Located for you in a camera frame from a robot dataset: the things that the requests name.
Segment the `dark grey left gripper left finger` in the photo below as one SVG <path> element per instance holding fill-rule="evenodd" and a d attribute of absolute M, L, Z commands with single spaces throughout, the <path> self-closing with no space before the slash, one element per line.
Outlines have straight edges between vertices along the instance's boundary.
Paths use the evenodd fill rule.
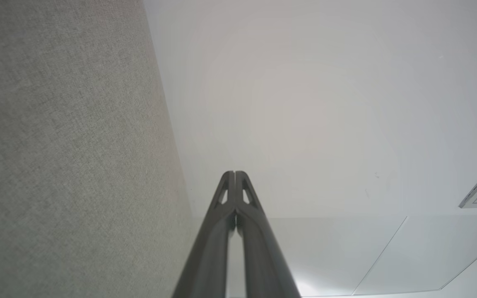
<path fill-rule="evenodd" d="M 225 172 L 195 238 L 174 298 L 224 298 L 228 243 L 236 227 L 235 172 Z"/>

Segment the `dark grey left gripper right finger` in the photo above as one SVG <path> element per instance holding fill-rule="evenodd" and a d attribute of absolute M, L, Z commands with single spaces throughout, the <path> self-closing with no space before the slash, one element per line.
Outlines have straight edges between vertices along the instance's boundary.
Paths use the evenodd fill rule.
<path fill-rule="evenodd" d="M 236 218 L 247 298 L 299 298 L 299 290 L 246 172 L 236 172 Z"/>

